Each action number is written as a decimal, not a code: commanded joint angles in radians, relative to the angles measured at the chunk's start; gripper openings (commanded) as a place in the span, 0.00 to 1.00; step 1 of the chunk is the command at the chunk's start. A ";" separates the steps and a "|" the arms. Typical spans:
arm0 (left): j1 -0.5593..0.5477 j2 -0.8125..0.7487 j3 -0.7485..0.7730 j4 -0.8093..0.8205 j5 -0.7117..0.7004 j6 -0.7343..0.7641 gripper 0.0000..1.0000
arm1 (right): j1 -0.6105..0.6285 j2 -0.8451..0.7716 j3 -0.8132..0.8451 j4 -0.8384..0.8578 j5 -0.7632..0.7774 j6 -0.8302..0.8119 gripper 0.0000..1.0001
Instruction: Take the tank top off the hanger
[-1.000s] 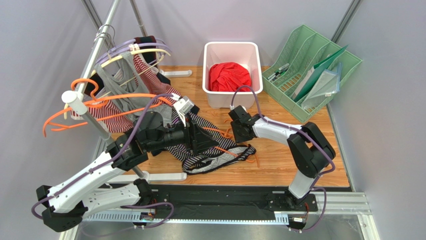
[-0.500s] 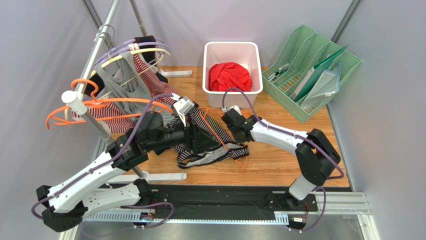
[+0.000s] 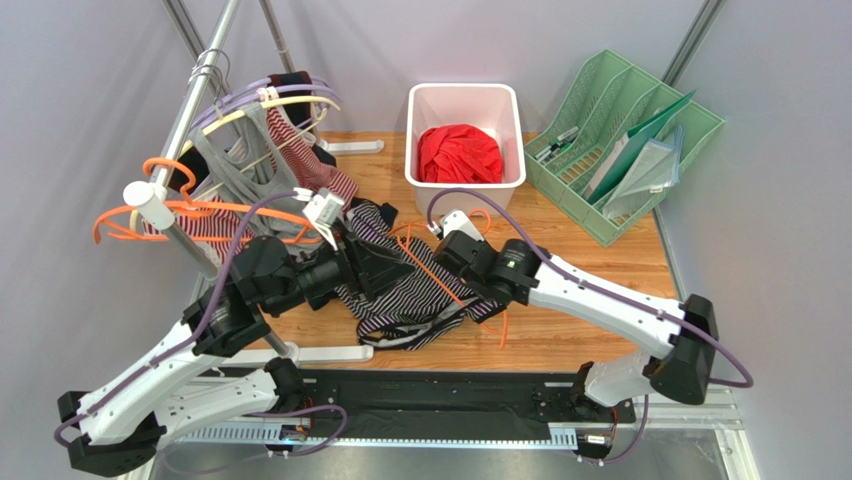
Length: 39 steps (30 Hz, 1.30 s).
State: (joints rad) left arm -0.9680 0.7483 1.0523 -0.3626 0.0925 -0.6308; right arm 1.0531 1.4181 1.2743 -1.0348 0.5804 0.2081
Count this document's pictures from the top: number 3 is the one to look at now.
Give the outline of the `red tank top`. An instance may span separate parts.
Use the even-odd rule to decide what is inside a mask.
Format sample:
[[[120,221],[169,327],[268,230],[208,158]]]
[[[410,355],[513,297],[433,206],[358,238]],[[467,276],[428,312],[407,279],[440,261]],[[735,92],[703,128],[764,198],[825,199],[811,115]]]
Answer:
[[[426,130],[417,144],[417,180],[423,183],[499,184],[503,159],[494,138],[469,124]]]

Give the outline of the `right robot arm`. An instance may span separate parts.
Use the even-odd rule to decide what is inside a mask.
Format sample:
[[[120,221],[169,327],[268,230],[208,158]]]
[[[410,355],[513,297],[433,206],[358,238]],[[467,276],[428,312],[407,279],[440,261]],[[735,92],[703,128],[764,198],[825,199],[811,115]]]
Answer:
[[[572,391],[579,400],[611,407],[658,393],[681,404],[704,403],[718,339],[709,299],[692,294],[679,302],[646,295],[590,275],[556,255],[536,253],[519,239],[495,250],[485,240],[452,231],[434,258],[484,300],[565,313],[637,346],[636,352],[616,360],[581,366]]]

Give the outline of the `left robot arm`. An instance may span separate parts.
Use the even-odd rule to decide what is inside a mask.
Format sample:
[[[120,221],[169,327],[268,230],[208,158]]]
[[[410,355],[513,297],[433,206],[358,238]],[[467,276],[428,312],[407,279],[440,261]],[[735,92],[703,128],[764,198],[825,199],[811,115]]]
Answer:
[[[269,317],[337,289],[374,300],[412,271],[400,253],[342,224],[334,225],[329,244],[309,255],[292,255],[275,237],[252,239],[143,358],[101,388],[59,398],[62,427],[79,432],[65,443],[70,466],[116,477],[196,430],[237,416],[293,412],[306,387],[289,358],[272,358],[195,392],[185,387],[267,336]]]

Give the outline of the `black white striped top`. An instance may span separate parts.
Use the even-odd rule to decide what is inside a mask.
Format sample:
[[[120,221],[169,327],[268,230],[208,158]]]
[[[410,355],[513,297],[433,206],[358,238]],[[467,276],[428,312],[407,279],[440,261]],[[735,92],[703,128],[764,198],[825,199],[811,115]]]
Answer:
[[[335,294],[357,320],[356,337],[361,345],[376,350],[417,350],[458,328],[464,320],[482,323],[500,315],[505,307],[477,296],[473,290],[433,259],[433,250],[423,240],[411,240],[413,253],[461,299],[459,307],[402,251],[389,236],[398,210],[356,198],[345,224],[358,238],[399,252],[415,266],[412,274],[376,300],[350,295],[344,287]]]

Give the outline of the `orange plastic hanger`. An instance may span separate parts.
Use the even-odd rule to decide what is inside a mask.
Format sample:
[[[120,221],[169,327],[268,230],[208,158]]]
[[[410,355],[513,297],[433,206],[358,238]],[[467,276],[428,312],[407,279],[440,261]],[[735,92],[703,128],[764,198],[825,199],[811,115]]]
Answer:
[[[196,176],[194,173],[185,165],[181,164],[176,160],[170,160],[164,157],[153,157],[147,159],[143,163],[143,172],[150,174],[155,166],[168,166],[174,167],[178,171],[182,172],[186,177],[187,181],[179,188],[179,193],[181,196],[181,200],[166,200],[165,206],[168,207],[173,213],[175,213],[178,217],[181,218],[189,218],[193,221],[204,219],[213,216],[214,214],[222,211],[229,211],[234,213],[247,213],[250,209],[247,205],[235,204],[229,202],[210,202],[210,201],[194,201],[191,199],[188,193],[188,189],[197,184]],[[120,240],[132,240],[132,241],[163,241],[165,236],[145,236],[141,233],[135,232],[129,227],[124,227],[116,224],[112,221],[112,218],[116,215],[122,213],[130,213],[133,210],[130,206],[121,206],[116,207],[111,210],[108,210],[102,213],[94,222],[92,226],[92,237],[95,244],[99,244],[102,240],[100,227],[105,225],[111,228],[111,231],[108,233],[109,236],[120,239]],[[289,214],[285,212],[280,212],[276,210],[272,210],[269,208],[260,208],[255,212],[256,215],[268,217],[272,219],[287,221],[289,223],[293,223],[299,225],[301,229],[297,233],[297,235],[293,238],[283,239],[282,242],[285,244],[317,244],[322,241],[322,239],[309,239],[307,234],[309,231],[317,232],[308,222],[307,219],[298,217],[294,214]]]

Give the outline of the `grey garment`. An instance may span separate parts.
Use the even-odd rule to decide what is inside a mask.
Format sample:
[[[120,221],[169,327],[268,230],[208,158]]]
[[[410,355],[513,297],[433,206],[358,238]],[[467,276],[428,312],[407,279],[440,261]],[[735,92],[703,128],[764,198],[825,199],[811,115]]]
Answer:
[[[218,146],[201,127],[190,131],[187,140],[205,161],[209,179],[217,188],[212,200],[251,206],[272,194],[297,188],[299,180],[270,133],[268,110],[254,102],[242,112],[242,117],[230,123],[239,138],[229,150]],[[189,235],[222,258],[242,218],[242,213],[222,211],[196,221],[179,220]]]

